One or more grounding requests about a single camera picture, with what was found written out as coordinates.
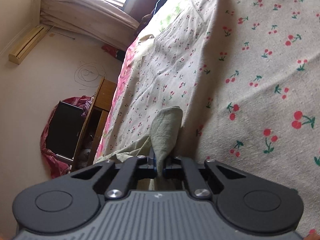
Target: beige curtain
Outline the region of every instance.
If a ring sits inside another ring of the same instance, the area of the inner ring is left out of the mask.
[[[104,0],[41,0],[40,21],[126,51],[139,23]]]

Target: wooden cabinet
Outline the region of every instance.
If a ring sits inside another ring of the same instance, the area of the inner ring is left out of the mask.
[[[79,136],[79,140],[73,158],[71,171],[76,171],[78,169],[77,167],[79,163],[79,154],[80,151],[83,149],[84,139],[88,135],[90,128],[92,128],[91,126],[94,126],[94,129],[95,127],[96,129],[92,141],[91,150],[89,153],[89,158],[87,161],[87,166],[92,165],[94,156],[96,154],[101,140],[105,123],[107,121],[108,114],[111,109],[113,94],[116,91],[116,86],[117,85],[115,83],[109,80],[106,80],[104,78],[101,80],[97,92],[95,93],[94,98],[92,100],[92,104],[87,114],[87,117],[82,126],[82,130]]]

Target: bed sheet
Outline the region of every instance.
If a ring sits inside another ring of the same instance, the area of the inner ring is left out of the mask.
[[[179,106],[175,155],[294,188],[298,232],[319,230],[319,37],[319,0],[168,0],[127,51],[96,160]]]

